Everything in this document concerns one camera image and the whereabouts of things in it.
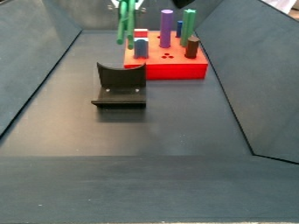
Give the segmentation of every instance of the colored cylinder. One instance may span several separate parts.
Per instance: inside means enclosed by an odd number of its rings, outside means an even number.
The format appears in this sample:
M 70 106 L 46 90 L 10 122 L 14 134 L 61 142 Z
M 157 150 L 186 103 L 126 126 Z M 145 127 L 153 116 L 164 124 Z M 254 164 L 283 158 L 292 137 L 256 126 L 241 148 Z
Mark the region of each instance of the colored cylinder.
M 182 21 L 177 21 L 174 37 L 178 38 L 181 34 L 182 34 Z
M 125 14 L 126 14 L 126 2 L 121 2 L 118 8 L 118 22 L 117 22 L 117 32 L 116 32 L 116 42 L 122 45 L 124 34 L 125 34 Z
M 133 43 L 134 38 L 134 13 L 136 13 L 136 0 L 128 0 L 126 10 L 126 38 Z
M 173 11 L 161 10 L 161 24 L 160 24 L 160 47 L 170 47 Z
M 194 23 L 196 10 L 185 10 L 182 12 L 182 27 L 181 27 L 181 41 L 180 45 L 186 46 L 188 37 L 193 32 L 193 23 Z
M 196 58 L 198 44 L 200 44 L 200 40 L 196 37 L 190 36 L 188 38 L 188 43 L 186 43 L 186 48 L 185 48 L 185 54 L 184 54 L 185 58 L 188 58 L 188 59 Z

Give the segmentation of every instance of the red block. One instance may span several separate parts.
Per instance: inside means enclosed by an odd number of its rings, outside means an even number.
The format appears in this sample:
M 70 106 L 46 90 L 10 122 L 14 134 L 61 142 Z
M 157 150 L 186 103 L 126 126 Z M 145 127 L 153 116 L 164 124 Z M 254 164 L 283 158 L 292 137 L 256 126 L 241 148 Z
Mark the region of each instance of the red block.
M 137 67 L 145 63 L 145 75 L 148 80 L 192 80 L 204 79 L 208 61 L 201 49 L 194 59 L 184 57 L 185 48 L 180 46 L 180 39 L 172 31 L 172 43 L 169 48 L 161 48 L 160 32 L 148 32 L 148 59 L 134 59 L 134 50 L 125 49 L 124 68 Z
M 146 29 L 134 29 L 134 38 L 146 38 Z

